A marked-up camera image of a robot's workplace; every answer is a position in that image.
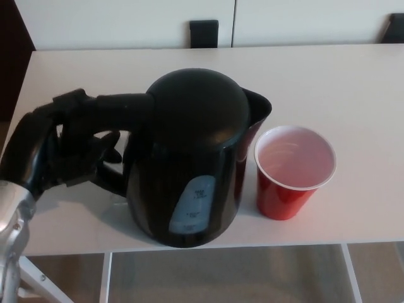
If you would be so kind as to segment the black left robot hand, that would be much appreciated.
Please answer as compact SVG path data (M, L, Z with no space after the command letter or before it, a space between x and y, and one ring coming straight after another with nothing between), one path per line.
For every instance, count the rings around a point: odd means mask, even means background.
M108 168L121 163L115 149L123 128L120 95L91 97L83 89L57 96L25 114L1 160L1 180L26 189L34 200L61 184L90 181L124 194L124 178Z

